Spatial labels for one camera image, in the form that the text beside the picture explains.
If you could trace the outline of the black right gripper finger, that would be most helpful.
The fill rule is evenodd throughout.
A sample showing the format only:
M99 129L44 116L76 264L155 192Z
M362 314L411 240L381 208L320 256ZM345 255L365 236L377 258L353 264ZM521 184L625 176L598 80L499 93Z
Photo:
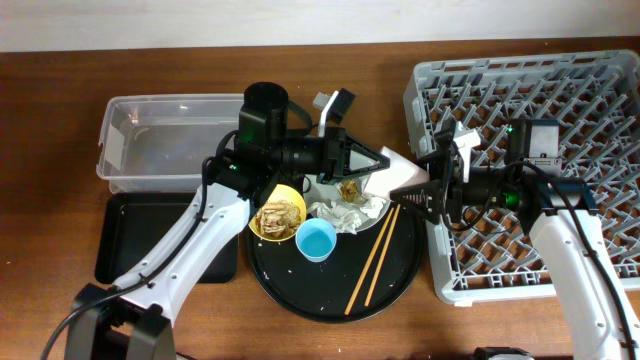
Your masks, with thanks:
M443 174L443 152L435 150L417 160L417 165L427 171L430 175Z
M434 180L392 190L390 199L431 223L440 222L440 181Z

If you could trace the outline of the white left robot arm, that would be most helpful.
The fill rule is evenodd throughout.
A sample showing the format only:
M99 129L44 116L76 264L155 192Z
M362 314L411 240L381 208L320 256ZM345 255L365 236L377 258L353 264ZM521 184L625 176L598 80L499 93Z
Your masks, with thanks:
M237 130L201 165L201 184L161 240L108 289L86 285L50 335L68 359L177 359L173 326L187 296L219 252L264 206L281 178L313 175L325 185L386 169L388 157L340 123L355 96L334 92L318 124L273 82L244 92Z

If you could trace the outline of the light blue cup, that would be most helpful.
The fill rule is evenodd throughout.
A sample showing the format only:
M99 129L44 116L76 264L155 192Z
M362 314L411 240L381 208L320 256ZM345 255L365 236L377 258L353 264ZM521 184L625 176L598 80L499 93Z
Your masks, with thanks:
M309 261L325 261L337 244L335 228L326 220L311 218L297 230L295 244L299 252Z

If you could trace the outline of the pile of peanut shells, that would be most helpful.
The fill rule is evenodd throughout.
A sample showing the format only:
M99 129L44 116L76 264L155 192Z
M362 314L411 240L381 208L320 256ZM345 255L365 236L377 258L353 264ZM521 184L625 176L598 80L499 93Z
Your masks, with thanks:
M286 200L268 202L256 214L255 224L261 236L282 240L296 233L301 224L300 210Z

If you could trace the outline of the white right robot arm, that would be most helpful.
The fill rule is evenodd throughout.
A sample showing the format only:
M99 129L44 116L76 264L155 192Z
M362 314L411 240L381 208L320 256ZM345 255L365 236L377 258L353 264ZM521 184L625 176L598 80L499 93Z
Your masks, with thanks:
M639 319L604 244L602 223L586 183L560 178L530 162L473 168L468 177L446 162L427 182L396 188L393 201L424 219L455 226L465 207L516 213L551 277L577 359L636 359Z

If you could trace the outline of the yellow bowl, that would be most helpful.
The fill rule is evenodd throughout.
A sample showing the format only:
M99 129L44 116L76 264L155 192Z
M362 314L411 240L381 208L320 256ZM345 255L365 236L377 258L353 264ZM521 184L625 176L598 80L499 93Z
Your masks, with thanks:
M300 226L305 222L306 217L307 217L307 207L306 207L306 204L305 204L305 201L304 201L304 199L303 199L302 195L301 195L297 190L295 190L295 189L294 189L294 188L292 188L292 187L289 187L289 186L283 185L283 184L278 184L278 185L276 186L276 188L274 189L274 191L273 191L273 192L271 193L271 195L269 196L269 198L268 198L268 200L267 200L267 202L266 202L266 203L268 203L268 202L274 202L274 201L277 201L277 200L286 200L286 201L289 201L289 202L294 203L294 204L299 208L299 210L300 210L300 219L301 219L301 224L300 224ZM295 234L296 234L296 233L295 233L294 235L289 236L289 237L287 237L287 238L284 238L284 239L282 239L282 240L275 240L275 239L270 239L270 238L267 238L267 237L263 237L263 236L261 236L261 235L258 233L258 230L256 229L256 224L255 224L255 216L256 216L256 214L255 214L255 215L254 215L254 217L250 220L250 222L249 222L249 227L250 227L251 231L253 232L253 234L254 234L254 235L256 235L256 236L258 236L260 239L262 239L262 240L266 240L266 241L270 241L270 242L282 242L282 241L289 240L289 239L291 239L291 238L293 238L293 237L295 236Z

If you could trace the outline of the wooden chopstick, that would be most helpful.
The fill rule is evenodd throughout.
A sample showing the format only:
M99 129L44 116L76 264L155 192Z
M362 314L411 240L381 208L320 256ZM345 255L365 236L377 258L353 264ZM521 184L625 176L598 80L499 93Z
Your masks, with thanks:
M359 291L360 291L360 289L362 287L362 283L363 283L363 281L364 281L364 279L365 279L365 277L367 275L367 272L368 272L368 270L369 270L369 268L371 266L371 262L373 261L373 258L374 258L375 254L377 252L377 249L378 249L378 247L380 245L382 237L383 237L383 235L384 235L384 233L385 233L387 227L389 226L389 223L390 223L390 221L391 221L391 219L393 217L393 213L394 213L394 210L391 209L389 211L389 214L387 215L387 217L386 217L386 219L385 219L380 231L378 232L376 240L374 241L374 244L373 244L373 246L372 246L372 248L371 248L371 250L369 252L369 255L368 255L367 259L366 259L366 262L365 262L365 264L364 264L364 266L363 266L363 268L361 270L359 278L358 278L358 280L356 282L356 285L354 286L354 289L353 289L353 291L351 293L351 296L349 298L347 306L346 306L346 308L344 310L344 315L345 316L347 316L347 315L349 315L351 313L351 310L353 308L355 300L357 299Z
M389 244L393 236L393 232L399 216L399 211L400 211L399 205L397 205L394 209L390 211L378 235L377 241L378 241L379 247L381 248L381 251L378 257L378 262L376 263L376 267L375 267L374 274L367 292L367 296L365 298L364 305L366 307L369 307L371 304L371 300L379 280L380 272L384 264L386 254L388 252Z

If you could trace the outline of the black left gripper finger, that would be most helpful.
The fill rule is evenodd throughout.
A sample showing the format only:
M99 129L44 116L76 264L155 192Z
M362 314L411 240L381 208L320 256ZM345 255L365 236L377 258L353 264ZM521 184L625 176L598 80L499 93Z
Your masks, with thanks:
M356 163L351 165L351 168L388 168L390 165L390 159L388 156L383 155L379 150L375 150L358 139L347 135L346 145L350 150L349 159L355 160Z
M329 179L329 184L334 185L336 183L340 183L345 180L350 180L353 178L359 178L362 176L370 175L374 172L386 170L388 168L387 163L379 162L377 164L358 168L355 170L350 169L348 166L342 166L337 168L331 178Z

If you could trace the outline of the white paper cup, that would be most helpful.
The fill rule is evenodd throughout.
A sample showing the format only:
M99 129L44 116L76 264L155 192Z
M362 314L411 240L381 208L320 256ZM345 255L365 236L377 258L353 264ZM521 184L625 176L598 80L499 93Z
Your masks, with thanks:
M389 158L390 166L370 175L364 186L365 194L389 199L392 190L430 181L427 171L390 148L383 147L380 153Z

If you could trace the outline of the grey round plate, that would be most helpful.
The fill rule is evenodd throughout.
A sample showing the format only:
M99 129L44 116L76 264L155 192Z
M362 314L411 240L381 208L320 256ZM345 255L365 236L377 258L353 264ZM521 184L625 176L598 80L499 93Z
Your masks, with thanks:
M360 190L367 183L368 177L361 177L355 179L358 183ZM307 205L307 210L310 205L315 202L329 202L330 200L337 200L341 198L339 193L339 184L337 185L323 185L316 182L315 175L309 175L303 182L303 198Z

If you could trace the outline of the white tissue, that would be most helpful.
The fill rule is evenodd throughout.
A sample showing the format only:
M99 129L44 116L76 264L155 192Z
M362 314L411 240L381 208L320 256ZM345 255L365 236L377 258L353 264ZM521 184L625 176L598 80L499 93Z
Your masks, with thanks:
M315 218L329 222L337 233L355 235L375 225L388 208L387 200L365 196L363 203L348 203L342 198L329 202L315 202L307 212Z

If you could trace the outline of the gold foil snack wrapper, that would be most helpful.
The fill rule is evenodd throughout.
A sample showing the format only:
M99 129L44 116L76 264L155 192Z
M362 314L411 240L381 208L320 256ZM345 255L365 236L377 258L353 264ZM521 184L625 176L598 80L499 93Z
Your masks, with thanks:
M339 184L339 193L346 203L364 205L367 198L362 194L355 180L346 180Z

